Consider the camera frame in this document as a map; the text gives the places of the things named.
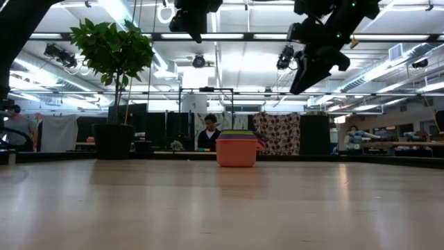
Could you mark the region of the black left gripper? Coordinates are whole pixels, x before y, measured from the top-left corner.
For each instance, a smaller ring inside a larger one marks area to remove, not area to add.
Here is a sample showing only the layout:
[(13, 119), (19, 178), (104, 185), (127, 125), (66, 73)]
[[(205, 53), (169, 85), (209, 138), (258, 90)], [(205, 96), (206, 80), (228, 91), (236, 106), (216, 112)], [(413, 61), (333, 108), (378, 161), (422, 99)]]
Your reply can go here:
[(177, 9), (169, 24), (171, 32), (189, 32), (197, 44), (203, 41), (207, 33), (207, 15), (215, 13), (222, 5), (222, 0), (174, 0)]

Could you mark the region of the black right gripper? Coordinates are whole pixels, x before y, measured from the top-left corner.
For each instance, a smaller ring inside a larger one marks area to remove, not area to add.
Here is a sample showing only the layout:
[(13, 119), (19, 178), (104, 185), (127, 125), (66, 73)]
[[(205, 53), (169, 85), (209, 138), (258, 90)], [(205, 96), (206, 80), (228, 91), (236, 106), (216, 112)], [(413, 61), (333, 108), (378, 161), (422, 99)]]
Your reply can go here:
[(290, 88), (290, 93), (300, 94), (317, 82), (330, 76), (330, 70), (337, 66), (339, 71), (346, 71), (350, 59), (333, 46), (315, 46), (309, 44), (302, 51), (302, 57), (296, 60), (296, 76)]

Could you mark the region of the brown dotted cloth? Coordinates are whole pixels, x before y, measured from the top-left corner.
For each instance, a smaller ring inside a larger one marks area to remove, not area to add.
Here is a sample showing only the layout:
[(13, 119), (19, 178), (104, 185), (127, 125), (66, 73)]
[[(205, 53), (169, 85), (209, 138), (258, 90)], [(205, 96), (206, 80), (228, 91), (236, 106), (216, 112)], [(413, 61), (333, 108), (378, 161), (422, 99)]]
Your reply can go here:
[(272, 115), (260, 112), (253, 116), (256, 133), (264, 138), (265, 156), (298, 156), (300, 151), (300, 119), (298, 113)]

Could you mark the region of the leaf pattern cloth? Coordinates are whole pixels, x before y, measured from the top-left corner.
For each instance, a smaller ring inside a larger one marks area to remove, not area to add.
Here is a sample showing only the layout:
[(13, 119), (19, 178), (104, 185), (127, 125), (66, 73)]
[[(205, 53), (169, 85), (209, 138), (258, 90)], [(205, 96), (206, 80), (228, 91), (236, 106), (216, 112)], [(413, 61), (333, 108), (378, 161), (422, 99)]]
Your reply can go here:
[(208, 114), (213, 114), (217, 118), (216, 127), (220, 131), (224, 130), (248, 130), (248, 116), (247, 115), (237, 115), (230, 112), (220, 112), (220, 113), (195, 113), (194, 114), (194, 135), (195, 135), (195, 148), (198, 148), (198, 135), (201, 131), (205, 130), (205, 120), (204, 118)]

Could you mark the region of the person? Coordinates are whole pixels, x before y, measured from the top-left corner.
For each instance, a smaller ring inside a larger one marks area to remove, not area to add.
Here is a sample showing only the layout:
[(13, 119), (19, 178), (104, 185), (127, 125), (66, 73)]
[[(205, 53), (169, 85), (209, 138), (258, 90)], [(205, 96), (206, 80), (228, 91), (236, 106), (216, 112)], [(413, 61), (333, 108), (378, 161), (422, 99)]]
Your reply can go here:
[(15, 146), (22, 146), (24, 151), (34, 151), (37, 141), (35, 141), (35, 122), (21, 114), (21, 108), (18, 105), (12, 105), (7, 109), (9, 118), (4, 122), (6, 128), (19, 131), (30, 138), (27, 143), (26, 138), (20, 134), (5, 131), (8, 143)]
[(216, 140), (221, 131), (216, 127), (217, 118), (213, 114), (208, 114), (205, 118), (205, 130), (198, 135), (198, 148), (216, 151)]

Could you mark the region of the wooden workbench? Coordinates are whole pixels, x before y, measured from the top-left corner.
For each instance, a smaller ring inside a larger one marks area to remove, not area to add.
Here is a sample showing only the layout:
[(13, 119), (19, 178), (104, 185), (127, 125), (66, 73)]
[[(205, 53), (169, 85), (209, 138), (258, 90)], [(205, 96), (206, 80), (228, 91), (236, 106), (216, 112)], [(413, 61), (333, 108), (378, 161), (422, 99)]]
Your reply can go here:
[(444, 147), (444, 142), (364, 142), (361, 149), (386, 149), (389, 156), (395, 155), (396, 147)]

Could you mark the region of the long black ceiling spotlight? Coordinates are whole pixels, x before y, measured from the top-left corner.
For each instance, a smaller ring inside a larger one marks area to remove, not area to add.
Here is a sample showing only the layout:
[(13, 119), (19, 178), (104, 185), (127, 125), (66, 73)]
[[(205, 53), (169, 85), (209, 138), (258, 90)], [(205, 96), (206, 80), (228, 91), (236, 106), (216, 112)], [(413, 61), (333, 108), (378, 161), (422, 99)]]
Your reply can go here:
[(73, 69), (78, 63), (73, 53), (57, 47), (55, 44), (47, 44), (44, 55), (50, 59), (54, 59), (66, 68)]

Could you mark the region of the green potted plant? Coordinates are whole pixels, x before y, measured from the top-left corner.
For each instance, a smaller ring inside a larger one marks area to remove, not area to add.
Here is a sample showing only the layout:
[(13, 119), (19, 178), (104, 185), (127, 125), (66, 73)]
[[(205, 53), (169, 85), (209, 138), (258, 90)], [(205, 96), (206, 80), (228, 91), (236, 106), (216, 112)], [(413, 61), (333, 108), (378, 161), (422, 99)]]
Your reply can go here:
[(135, 128), (119, 121), (123, 89), (151, 66), (155, 53), (151, 39), (133, 22), (125, 19), (120, 31), (114, 22), (93, 23), (88, 18), (71, 28), (71, 43), (80, 49), (88, 69), (100, 76), (105, 86), (114, 86), (114, 105), (105, 124), (92, 126), (96, 156), (99, 160), (129, 158)]

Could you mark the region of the grey hanging cloth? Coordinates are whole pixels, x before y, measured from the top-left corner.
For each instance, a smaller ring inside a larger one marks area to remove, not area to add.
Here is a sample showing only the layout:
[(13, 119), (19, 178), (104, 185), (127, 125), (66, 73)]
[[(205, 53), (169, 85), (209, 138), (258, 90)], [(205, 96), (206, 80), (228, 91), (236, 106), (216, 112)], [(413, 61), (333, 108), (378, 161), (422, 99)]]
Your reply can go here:
[(76, 115), (44, 116), (40, 151), (64, 153), (76, 149), (78, 124)]

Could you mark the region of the white red floral cloth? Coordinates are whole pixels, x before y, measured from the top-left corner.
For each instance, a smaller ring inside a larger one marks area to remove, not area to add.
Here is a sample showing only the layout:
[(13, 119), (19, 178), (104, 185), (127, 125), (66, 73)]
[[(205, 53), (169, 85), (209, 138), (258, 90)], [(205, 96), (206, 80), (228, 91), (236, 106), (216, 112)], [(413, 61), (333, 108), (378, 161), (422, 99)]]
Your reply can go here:
[(37, 112), (33, 115), (33, 121), (35, 122), (35, 141), (38, 141), (40, 134), (40, 125), (44, 119), (44, 115)]

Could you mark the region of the black aluminium table frame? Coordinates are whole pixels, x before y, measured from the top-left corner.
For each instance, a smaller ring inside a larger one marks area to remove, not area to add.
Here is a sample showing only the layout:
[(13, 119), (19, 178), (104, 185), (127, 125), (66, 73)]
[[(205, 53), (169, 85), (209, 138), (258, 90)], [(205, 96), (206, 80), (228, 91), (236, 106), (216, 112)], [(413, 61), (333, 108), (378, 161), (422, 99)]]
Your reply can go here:
[[(186, 33), (144, 33), (144, 36), (155, 42), (189, 42), (191, 36)], [(71, 33), (33, 33), (31, 40), (37, 41), (61, 41), (69, 42)], [(284, 42), (286, 40), (284, 33), (208, 33), (201, 35), (204, 42)], [(351, 36), (361, 43), (364, 42), (406, 42), (406, 43), (437, 43), (444, 44), (444, 33), (430, 34), (378, 34), (378, 33), (358, 33)], [(421, 90), (418, 93), (363, 93), (364, 97), (439, 97), (444, 98), (444, 87), (436, 83), (436, 88), (442, 89), (442, 92), (432, 92), (432, 90)], [(43, 163), (63, 160), (83, 160), (92, 159), (96, 154), (91, 151), (73, 151), (67, 153), (31, 153), (13, 151), (11, 148), (0, 152), (0, 160), (8, 156), (14, 156), (17, 163)], [(214, 160), (215, 153), (203, 152), (172, 152), (156, 151), (153, 153), (131, 153), (131, 159), (144, 160)], [(425, 167), (444, 169), (444, 160), (438, 158), (428, 158), (417, 160), (414, 157), (395, 157), (390, 156), (384, 160), (381, 156), (327, 156), (315, 153), (313, 155), (302, 156), (260, 156), (260, 161), (302, 161), (302, 162), (357, 162), (357, 163), (379, 163), (389, 165), (405, 165), (412, 167)]]

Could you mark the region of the black tubular stand frame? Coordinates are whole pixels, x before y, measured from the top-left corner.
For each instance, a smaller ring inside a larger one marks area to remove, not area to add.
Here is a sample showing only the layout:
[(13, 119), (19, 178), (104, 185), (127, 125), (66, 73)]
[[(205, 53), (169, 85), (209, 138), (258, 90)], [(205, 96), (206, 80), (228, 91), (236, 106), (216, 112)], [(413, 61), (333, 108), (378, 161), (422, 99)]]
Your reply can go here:
[[(187, 94), (203, 94), (207, 96), (207, 112), (206, 113), (216, 113), (216, 111), (208, 110), (211, 106), (211, 99), (213, 97), (216, 98), (217, 101), (221, 102), (221, 105), (224, 106), (223, 97), (227, 98), (231, 102), (231, 108), (234, 107), (234, 89), (226, 88), (226, 87), (180, 87), (178, 90), (178, 112), (179, 114), (187, 114), (188, 116), (188, 138), (194, 143), (195, 148), (195, 135), (194, 135), (194, 114), (192, 112), (182, 112), (181, 111), (181, 99), (184, 95)], [(209, 149), (201, 149), (199, 152), (215, 152), (210, 151)]]

